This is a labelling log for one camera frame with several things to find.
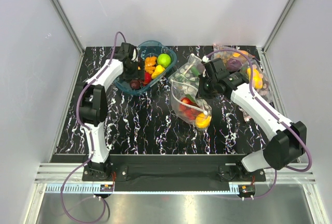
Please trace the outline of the dark red fake plum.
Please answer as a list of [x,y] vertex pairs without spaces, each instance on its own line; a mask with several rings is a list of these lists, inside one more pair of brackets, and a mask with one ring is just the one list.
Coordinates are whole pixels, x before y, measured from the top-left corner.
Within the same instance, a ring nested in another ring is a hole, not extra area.
[[129,85],[132,90],[139,90],[141,88],[141,81],[134,79],[130,81]]

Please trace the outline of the polka dot zip bag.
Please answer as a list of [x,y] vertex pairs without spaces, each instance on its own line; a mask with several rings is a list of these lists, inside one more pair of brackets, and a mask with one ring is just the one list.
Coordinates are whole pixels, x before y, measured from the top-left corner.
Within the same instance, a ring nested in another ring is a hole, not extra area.
[[206,130],[212,120],[212,108],[206,100],[196,98],[198,81],[179,73],[169,78],[171,106],[178,118],[198,130]]

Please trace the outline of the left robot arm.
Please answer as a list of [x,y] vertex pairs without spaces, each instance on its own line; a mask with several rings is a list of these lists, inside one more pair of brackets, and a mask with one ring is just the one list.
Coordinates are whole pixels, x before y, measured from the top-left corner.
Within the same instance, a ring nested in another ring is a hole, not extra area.
[[86,82],[78,85],[80,93],[76,104],[77,122],[86,134],[89,158],[84,163],[85,173],[100,180],[112,175],[109,151],[106,148],[104,123],[108,114],[107,89],[117,78],[139,80],[144,78],[144,63],[139,60],[136,46],[122,42],[113,50],[104,65]]

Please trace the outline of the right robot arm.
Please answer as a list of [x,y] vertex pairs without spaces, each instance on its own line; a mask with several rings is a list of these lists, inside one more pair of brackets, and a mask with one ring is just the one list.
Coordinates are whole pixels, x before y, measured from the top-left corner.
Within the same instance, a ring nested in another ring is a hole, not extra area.
[[245,110],[261,127],[269,140],[259,151],[249,153],[236,167],[236,176],[248,180],[256,170],[271,167],[281,170],[307,153],[307,128],[275,110],[254,89],[240,72],[229,72],[219,58],[204,60],[205,71],[199,76],[197,98],[211,99],[223,95]]

